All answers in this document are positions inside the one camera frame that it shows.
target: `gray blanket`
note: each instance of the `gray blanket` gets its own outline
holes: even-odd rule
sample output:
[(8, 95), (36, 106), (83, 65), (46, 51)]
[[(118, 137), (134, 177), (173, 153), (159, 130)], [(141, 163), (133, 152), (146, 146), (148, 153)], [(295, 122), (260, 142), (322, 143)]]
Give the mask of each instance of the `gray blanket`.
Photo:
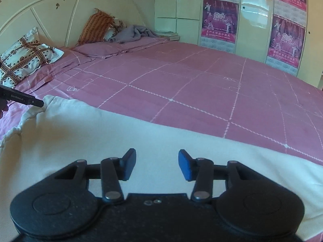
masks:
[(116, 43), (133, 42), (139, 40), (142, 36), (158, 37), (158, 35), (145, 26), (130, 25), (117, 33), (114, 37), (110, 38), (109, 41)]

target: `stack of books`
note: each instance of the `stack of books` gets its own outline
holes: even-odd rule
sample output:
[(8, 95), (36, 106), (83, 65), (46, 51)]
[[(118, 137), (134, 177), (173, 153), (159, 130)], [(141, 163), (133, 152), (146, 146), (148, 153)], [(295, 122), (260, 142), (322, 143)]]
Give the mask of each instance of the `stack of books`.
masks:
[(169, 41), (178, 41), (180, 39), (180, 36), (178, 33), (170, 32), (170, 31), (155, 31), (157, 35), (159, 35), (161, 38), (167, 39)]

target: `headboard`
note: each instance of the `headboard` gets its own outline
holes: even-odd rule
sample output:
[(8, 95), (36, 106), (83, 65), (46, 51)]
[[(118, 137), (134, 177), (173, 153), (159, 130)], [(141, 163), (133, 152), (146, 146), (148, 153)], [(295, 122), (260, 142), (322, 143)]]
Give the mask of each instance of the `headboard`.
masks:
[(42, 43), (75, 46), (94, 8), (144, 25), (132, 0), (0, 0), (0, 54), (33, 27)]

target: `orange pillow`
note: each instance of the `orange pillow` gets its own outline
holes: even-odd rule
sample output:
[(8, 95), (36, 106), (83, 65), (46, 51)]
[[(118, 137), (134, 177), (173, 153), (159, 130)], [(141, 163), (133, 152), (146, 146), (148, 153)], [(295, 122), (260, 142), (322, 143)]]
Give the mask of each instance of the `orange pillow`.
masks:
[(95, 8), (95, 14), (91, 15), (83, 28), (78, 40), (78, 45), (85, 43), (103, 42), (106, 29), (113, 23), (113, 17)]

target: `black handheld device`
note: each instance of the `black handheld device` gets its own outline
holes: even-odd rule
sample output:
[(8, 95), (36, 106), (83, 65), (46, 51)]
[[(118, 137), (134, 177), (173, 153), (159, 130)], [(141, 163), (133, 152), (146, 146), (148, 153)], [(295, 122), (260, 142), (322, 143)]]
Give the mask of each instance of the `black handheld device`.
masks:
[[(77, 160), (18, 194), (10, 215), (20, 235), (13, 242), (302, 242), (296, 231), (304, 205), (293, 192), (238, 161), (215, 165), (178, 154), (187, 194), (128, 194), (136, 150), (88, 165)], [(102, 197), (88, 191), (101, 179)], [(213, 181), (226, 191), (213, 197)]]
[(36, 99), (34, 96), (25, 94), (18, 90), (12, 89), (7, 86), (0, 84), (0, 98), (7, 101), (14, 101), (22, 103), (25, 105), (34, 105), (37, 107), (43, 107), (44, 102), (42, 100)]

